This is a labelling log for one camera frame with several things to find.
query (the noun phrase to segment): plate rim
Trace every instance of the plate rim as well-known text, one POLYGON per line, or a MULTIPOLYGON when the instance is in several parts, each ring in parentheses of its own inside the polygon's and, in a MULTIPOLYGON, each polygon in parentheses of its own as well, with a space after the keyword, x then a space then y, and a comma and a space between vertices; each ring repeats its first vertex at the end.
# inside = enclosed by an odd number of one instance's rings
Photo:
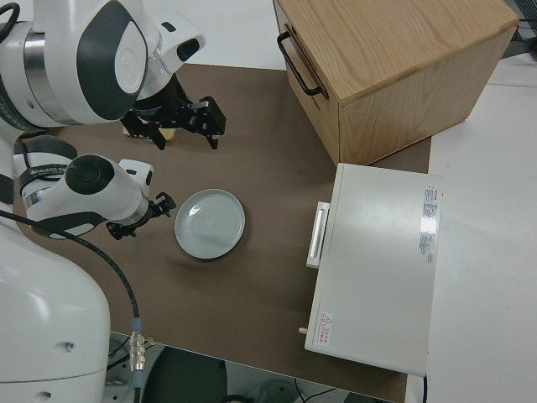
POLYGON ((179 210, 177 211, 177 215, 175 216, 175 225, 174 225, 174 233, 175 233, 175 239, 177 240, 177 243, 179 244, 179 246, 187 253, 189 254, 190 256, 193 256, 195 258, 198 258, 198 259, 215 259, 215 258, 219 258, 220 256, 223 256, 224 254, 227 254, 229 253, 233 248, 235 248, 235 246, 237 245, 238 241, 241 239, 242 237, 242 233, 244 232, 244 227, 246 225, 246 216, 244 214, 244 207, 242 206, 242 203, 237 199, 237 197, 235 195, 233 195, 231 192, 229 191, 225 191, 223 189, 217 189, 217 188, 211 188, 211 189, 203 189, 201 191, 197 191, 196 193, 194 193, 193 195, 191 195, 190 197, 188 197, 184 202, 183 204, 181 204, 181 206, 179 207, 179 210), (200 254, 197 254, 195 252, 193 252, 191 249, 187 248, 185 245, 183 245, 180 241, 180 237, 178 236, 178 233, 180 233, 180 228, 182 228, 183 226, 182 225, 178 225, 178 220, 179 220, 179 217, 181 215, 181 212, 183 212, 185 209, 186 209, 186 205, 192 200, 194 199, 195 197, 199 196, 200 194, 206 194, 207 196, 211 196, 211 195, 216 195, 216 194, 223 194, 224 196, 228 197, 230 200, 232 200, 234 202, 234 204, 237 206, 237 210, 240 212, 240 216, 241 216, 241 219, 240 219, 240 229, 237 233, 237 236, 236 238, 234 239, 234 241, 231 243, 229 249, 227 249, 224 253, 222 254, 217 254, 217 255, 211 255, 209 257, 207 256, 201 256, 200 254))

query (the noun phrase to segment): wooden box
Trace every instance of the wooden box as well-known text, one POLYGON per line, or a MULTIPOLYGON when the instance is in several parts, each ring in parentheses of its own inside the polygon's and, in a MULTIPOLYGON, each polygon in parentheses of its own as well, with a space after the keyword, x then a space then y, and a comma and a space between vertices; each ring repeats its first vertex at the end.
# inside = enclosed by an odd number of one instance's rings
POLYGON ((274 0, 330 157, 367 165, 468 117, 518 20, 503 0, 274 0))

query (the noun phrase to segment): brown tabletop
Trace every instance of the brown tabletop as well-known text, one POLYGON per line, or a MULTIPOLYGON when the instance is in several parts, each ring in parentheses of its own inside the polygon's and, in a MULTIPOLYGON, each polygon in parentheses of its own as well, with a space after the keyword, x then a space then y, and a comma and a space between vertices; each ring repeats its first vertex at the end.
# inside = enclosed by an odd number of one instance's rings
MULTIPOLYGON (((298 333, 308 323, 315 288, 316 271, 305 260, 316 204, 330 201, 336 167, 285 72, 186 65, 180 79, 191 99, 212 95, 227 116, 217 151, 187 132, 159 151, 149 141, 124 136, 120 123, 56 132, 79 154, 152 164, 151 197, 166 191, 180 206, 197 191, 219 188, 244 207, 241 240, 214 260, 193 258, 180 248, 177 210, 172 218, 140 228, 136 238, 116 241, 104 225, 85 236, 125 271, 144 333, 196 353, 404 401, 405 374, 306 351, 305 336, 298 333)), ((376 165, 426 171, 429 147, 429 141, 421 142, 376 165)), ((107 296, 112 329, 130 332, 127 295, 104 261, 74 243, 29 236, 87 270, 107 296)))

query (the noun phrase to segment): metal connector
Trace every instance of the metal connector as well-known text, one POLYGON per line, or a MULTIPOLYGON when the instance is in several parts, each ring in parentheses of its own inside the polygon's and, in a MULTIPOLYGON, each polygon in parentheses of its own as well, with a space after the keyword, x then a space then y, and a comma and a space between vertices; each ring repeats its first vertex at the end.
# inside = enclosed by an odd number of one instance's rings
POLYGON ((145 369, 145 338, 140 331, 134 331, 130 344, 130 364, 131 372, 143 371, 145 369))

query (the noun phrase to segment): label sticker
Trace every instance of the label sticker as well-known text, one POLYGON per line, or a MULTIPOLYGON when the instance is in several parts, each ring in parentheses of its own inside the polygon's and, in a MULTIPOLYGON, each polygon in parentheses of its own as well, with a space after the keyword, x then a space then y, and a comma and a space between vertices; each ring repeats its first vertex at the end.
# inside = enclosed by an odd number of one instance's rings
POLYGON ((420 225, 420 256, 427 263, 431 263, 435 257, 438 198, 438 189, 433 185, 425 189, 420 225))
POLYGON ((316 344, 323 346, 330 344, 330 334, 333 322, 334 315, 328 312, 319 312, 319 317, 317 318, 317 335, 315 337, 316 344))

